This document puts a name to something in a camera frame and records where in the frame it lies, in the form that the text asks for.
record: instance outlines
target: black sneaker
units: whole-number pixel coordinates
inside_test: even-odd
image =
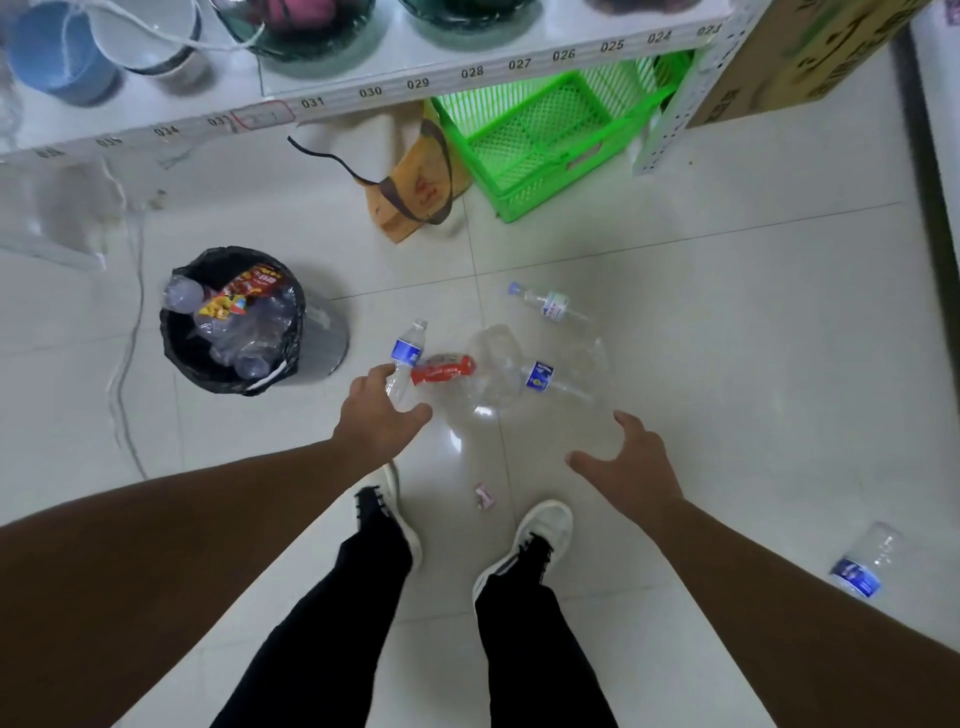
[[[510,553],[488,567],[473,585],[473,604],[493,575],[516,577],[539,584],[560,561],[573,536],[573,513],[558,500],[545,500],[523,517]]]
[[[420,537],[410,527],[410,524],[400,515],[400,478],[393,462],[374,471],[367,479],[367,484],[354,494],[357,508],[357,528],[362,528],[370,519],[386,516],[396,521],[403,531],[403,538],[410,547],[413,557],[411,572],[420,567],[423,560],[423,549],[420,546]]]

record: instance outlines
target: bag handle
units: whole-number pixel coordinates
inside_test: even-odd
[[[346,169],[360,184],[363,184],[366,187],[376,187],[378,190],[380,190],[380,194],[386,198],[387,202],[396,207],[397,211],[408,220],[413,220],[417,223],[425,223],[426,225],[440,225],[440,223],[450,216],[450,212],[453,210],[453,163],[450,161],[450,148],[446,143],[444,132],[430,119],[424,118],[420,121],[420,136],[431,138],[440,145],[440,151],[444,155],[444,163],[446,164],[446,174],[450,181],[450,191],[446,196],[444,206],[437,210],[433,215],[425,219],[417,217],[417,215],[410,210],[406,203],[400,199],[400,194],[396,189],[396,183],[394,182],[393,177],[388,176],[382,182],[373,182],[372,180],[367,180],[366,178],[360,177],[360,175],[350,169],[349,165],[336,155],[331,155],[327,152],[314,152],[306,149],[297,143],[292,136],[288,136],[287,141],[289,141],[290,144],[293,145],[294,149],[296,149],[298,152],[303,152],[310,157],[323,157],[333,159],[334,161],[338,162],[340,166]]]

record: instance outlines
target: blue bowl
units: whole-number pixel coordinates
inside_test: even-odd
[[[86,106],[106,95],[120,69],[97,48],[90,20],[81,13],[71,17],[67,25],[71,71],[67,76],[60,39],[69,9],[67,3],[41,3],[19,15],[10,26],[7,59],[24,85],[68,104]]]

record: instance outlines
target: cardboard box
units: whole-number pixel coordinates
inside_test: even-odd
[[[689,126],[822,99],[927,2],[773,0]]]

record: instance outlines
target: brown paper bag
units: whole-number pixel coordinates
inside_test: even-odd
[[[456,149],[447,142],[429,101],[423,105],[417,141],[382,182],[365,180],[336,155],[305,149],[289,136],[287,141],[311,157],[334,159],[350,172],[365,188],[371,218],[395,243],[421,225],[440,225],[453,209],[454,199],[473,182]]]

